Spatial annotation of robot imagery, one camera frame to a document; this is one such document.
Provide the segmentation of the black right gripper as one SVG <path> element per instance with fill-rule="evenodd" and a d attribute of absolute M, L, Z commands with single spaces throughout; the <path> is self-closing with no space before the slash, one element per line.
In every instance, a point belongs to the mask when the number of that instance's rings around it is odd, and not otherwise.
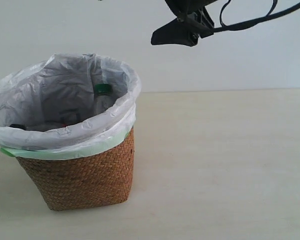
<path fill-rule="evenodd" d="M 189 22 L 193 26 L 203 25 L 214 28 L 215 23 L 210 17 L 206 6 L 216 0 L 165 0 L 165 3 L 176 16 L 176 19 L 158 28 L 152 33 L 150 43 L 158 45 L 183 45 L 194 47 L 199 39 L 212 36 L 213 33 L 198 33 L 189 29 L 182 22 Z"/>

